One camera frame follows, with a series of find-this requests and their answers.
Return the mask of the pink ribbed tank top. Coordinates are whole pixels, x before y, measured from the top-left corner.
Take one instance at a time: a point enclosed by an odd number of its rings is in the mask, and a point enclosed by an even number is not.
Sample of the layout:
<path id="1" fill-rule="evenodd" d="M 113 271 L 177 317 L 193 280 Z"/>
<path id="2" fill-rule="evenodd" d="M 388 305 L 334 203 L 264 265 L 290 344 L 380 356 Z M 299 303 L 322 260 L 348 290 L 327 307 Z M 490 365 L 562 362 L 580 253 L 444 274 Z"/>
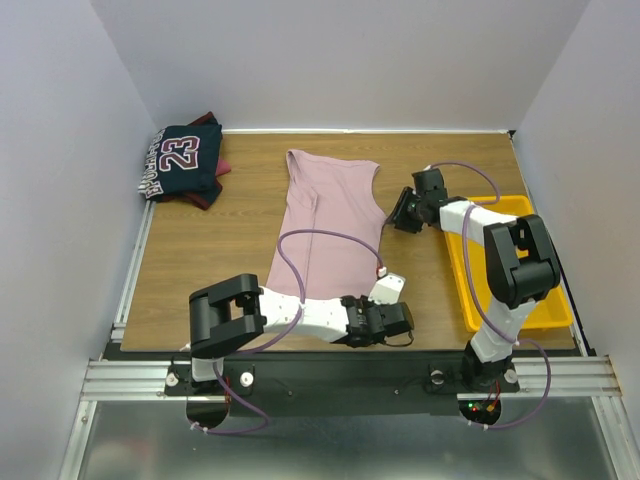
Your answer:
<path id="1" fill-rule="evenodd" d="M 368 295 L 377 280 L 377 257 L 356 242 L 321 232 L 346 234 L 379 248 L 387 218 L 373 195 L 379 165 L 294 149 L 287 152 L 286 164 L 289 187 L 280 233 L 307 232 L 283 240 L 282 250 L 299 271 L 306 296 Z M 311 229 L 320 232 L 311 234 Z"/>

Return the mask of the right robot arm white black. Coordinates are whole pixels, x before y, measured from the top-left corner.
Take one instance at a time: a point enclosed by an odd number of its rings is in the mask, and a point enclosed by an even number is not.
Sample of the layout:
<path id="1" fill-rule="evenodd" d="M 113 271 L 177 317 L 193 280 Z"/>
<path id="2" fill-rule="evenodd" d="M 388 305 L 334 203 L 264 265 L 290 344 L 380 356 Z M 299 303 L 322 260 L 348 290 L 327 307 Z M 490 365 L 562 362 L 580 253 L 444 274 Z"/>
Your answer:
<path id="1" fill-rule="evenodd" d="M 513 216 L 490 210 L 490 205 L 501 200 L 496 182 L 470 164 L 450 164 L 478 173 L 492 187 L 494 196 L 476 202 L 450 195 L 440 170 L 444 164 L 435 163 L 412 174 L 414 185 L 403 189 L 388 223 L 409 233 L 418 233 L 427 225 L 460 236 L 471 302 L 482 318 L 481 327 L 465 347 L 460 378 L 466 387 L 482 390 L 509 370 L 515 347 L 539 346 L 522 337 L 521 331 L 538 303 L 559 286 L 560 267 L 540 216 Z M 471 243 L 484 251 L 490 291 L 487 309 L 481 306 L 473 279 Z"/>

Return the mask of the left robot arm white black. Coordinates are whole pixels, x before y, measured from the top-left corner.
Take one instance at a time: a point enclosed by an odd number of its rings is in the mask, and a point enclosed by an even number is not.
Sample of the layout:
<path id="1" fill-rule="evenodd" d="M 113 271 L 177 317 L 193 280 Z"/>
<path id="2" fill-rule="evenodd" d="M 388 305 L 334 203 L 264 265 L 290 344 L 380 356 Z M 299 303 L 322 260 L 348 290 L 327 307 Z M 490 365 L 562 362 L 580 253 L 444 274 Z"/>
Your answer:
<path id="1" fill-rule="evenodd" d="M 199 393 L 215 392 L 222 382 L 223 359 L 264 333 L 314 336 L 352 348 L 383 344 L 410 335 L 414 321 L 399 300 L 405 279 L 386 274 L 370 294 L 327 300 L 285 295 L 241 274 L 189 297 L 191 367 L 188 382 Z"/>

